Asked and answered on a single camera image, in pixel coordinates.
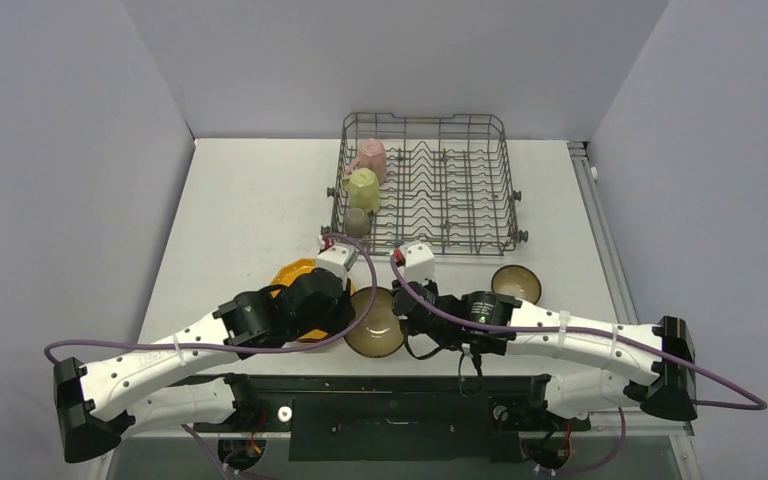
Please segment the small grey-green cup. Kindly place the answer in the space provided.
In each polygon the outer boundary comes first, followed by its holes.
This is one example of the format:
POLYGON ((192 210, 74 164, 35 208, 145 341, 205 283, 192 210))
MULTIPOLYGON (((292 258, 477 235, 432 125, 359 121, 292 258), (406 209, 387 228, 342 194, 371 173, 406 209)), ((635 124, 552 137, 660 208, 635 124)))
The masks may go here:
POLYGON ((372 212, 363 208, 349 208, 343 221, 343 231, 346 235, 360 239, 367 236, 372 228, 372 212))

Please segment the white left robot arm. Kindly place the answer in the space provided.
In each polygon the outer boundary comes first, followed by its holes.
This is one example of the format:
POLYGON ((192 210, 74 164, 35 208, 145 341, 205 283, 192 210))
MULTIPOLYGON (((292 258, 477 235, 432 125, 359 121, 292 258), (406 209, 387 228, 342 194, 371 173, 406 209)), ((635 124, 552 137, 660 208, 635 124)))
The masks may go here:
POLYGON ((242 292, 146 351, 56 362, 55 410, 65 461, 91 460, 136 433, 173 425, 251 427, 264 404, 247 376, 222 374, 198 383, 192 376, 248 359, 257 349, 280 349, 313 330, 344 330, 355 315, 351 288, 350 281, 316 268, 288 286, 242 292))

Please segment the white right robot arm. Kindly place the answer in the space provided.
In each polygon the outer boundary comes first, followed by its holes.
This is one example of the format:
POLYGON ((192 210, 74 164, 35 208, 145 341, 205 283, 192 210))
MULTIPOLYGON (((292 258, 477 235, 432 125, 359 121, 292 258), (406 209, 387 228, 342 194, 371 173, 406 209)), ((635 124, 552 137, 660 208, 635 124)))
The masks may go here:
POLYGON ((688 324, 622 325, 555 312, 488 291, 440 295, 433 282, 395 286, 393 313, 410 335, 424 334, 466 356, 531 355, 571 362, 580 371, 549 375, 524 400, 526 418, 548 427, 560 417, 637 406, 656 418, 697 418, 696 360, 688 324))

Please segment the pink mug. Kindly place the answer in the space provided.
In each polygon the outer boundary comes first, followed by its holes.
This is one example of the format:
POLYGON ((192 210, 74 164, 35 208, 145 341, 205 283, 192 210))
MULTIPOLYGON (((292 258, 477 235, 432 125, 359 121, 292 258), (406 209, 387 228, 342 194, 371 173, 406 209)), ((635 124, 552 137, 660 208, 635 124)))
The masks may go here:
POLYGON ((349 163, 345 173, 351 174, 360 168, 371 170, 380 184, 386 181, 388 176, 387 152, 380 140, 375 138, 362 140, 357 147, 355 158, 349 163))

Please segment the grey wire dish rack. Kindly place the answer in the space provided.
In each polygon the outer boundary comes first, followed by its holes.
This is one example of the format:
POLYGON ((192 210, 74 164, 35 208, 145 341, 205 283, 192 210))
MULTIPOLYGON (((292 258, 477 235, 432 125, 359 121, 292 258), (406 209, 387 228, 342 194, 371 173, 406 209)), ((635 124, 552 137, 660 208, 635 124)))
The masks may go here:
POLYGON ((387 167, 381 207, 363 238, 370 253, 420 240, 437 255, 503 256, 528 241, 518 222, 522 193, 513 184, 504 123, 477 113, 347 115, 324 232, 344 227, 350 203, 343 179, 368 139, 382 142, 387 167))

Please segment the pale yellow mug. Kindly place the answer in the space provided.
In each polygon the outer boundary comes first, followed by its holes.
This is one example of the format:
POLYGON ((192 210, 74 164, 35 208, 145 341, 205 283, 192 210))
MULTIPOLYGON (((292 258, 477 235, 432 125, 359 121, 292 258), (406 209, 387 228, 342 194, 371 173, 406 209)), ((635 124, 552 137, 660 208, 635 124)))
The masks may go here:
POLYGON ((381 205, 380 184, 377 175, 369 168, 357 168, 342 179, 350 208, 376 214, 381 205))

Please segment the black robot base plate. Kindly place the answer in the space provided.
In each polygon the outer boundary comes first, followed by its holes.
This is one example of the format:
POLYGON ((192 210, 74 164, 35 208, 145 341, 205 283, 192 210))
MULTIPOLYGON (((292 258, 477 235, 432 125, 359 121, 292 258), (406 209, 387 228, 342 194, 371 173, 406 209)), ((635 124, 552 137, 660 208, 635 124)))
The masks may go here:
POLYGON ((547 375, 271 376, 227 374, 237 413, 199 433, 288 434, 292 461, 515 463, 521 443, 551 446, 589 420, 549 412, 547 375))

